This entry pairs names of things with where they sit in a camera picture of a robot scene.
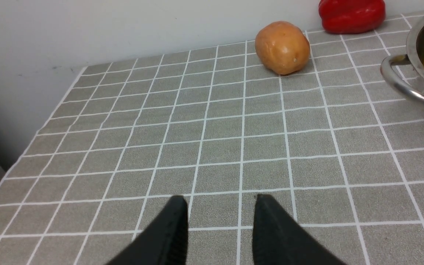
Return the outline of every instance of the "countertop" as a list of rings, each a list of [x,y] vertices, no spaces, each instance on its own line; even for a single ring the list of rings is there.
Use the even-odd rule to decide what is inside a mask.
[[[269,193],[349,264],[424,265],[424,111],[379,73],[421,15],[305,32],[285,77],[253,41],[87,67],[0,184],[0,264],[103,264],[173,194],[189,264],[252,264]]]

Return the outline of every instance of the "white grid line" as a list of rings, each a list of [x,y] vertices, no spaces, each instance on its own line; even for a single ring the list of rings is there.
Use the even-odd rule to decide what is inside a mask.
[[[312,59],[312,60],[313,60],[313,67],[315,68],[315,72],[317,72],[317,65],[315,64],[315,59]],[[358,237],[359,237],[360,244],[361,244],[361,247],[362,247],[362,252],[364,254],[364,260],[365,260],[366,265],[370,265],[369,255],[367,253],[367,249],[365,247],[365,242],[364,242],[364,237],[362,235],[362,230],[361,230],[361,227],[359,225],[358,214],[356,212],[356,207],[354,205],[353,196],[352,196],[351,190],[349,188],[349,182],[348,182],[348,177],[346,176],[345,166],[343,165],[343,160],[342,160],[341,155],[340,155],[340,149],[338,147],[338,142],[336,140],[335,131],[333,130],[333,124],[332,124],[332,121],[331,121],[331,118],[330,118],[330,113],[328,111],[328,106],[326,105],[325,93],[323,92],[323,88],[321,88],[322,84],[321,84],[321,81],[320,81],[320,77],[318,76],[318,73],[316,74],[316,76],[317,76],[318,85],[320,87],[320,94],[321,94],[322,99],[323,99],[323,104],[325,106],[325,113],[326,113],[326,118],[327,118],[327,121],[328,121],[328,126],[330,127],[330,132],[331,132],[333,144],[335,146],[336,157],[338,158],[338,163],[340,164],[340,168],[341,168],[341,171],[343,173],[344,184],[346,186],[346,192],[348,194],[348,200],[350,201],[351,211],[353,213],[353,218],[354,218],[354,221],[356,223],[356,229],[358,231]]]

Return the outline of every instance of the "white wall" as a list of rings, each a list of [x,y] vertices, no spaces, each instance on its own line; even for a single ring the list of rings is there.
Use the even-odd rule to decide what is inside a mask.
[[[319,27],[318,2],[0,0],[0,163],[17,159],[82,66],[253,39],[275,20]],[[386,5],[389,15],[424,9]]]

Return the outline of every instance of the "bell pepper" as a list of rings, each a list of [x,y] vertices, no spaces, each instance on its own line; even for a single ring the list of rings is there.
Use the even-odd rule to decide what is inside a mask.
[[[320,0],[318,14],[329,33],[363,33],[384,22],[385,3],[384,0]]]

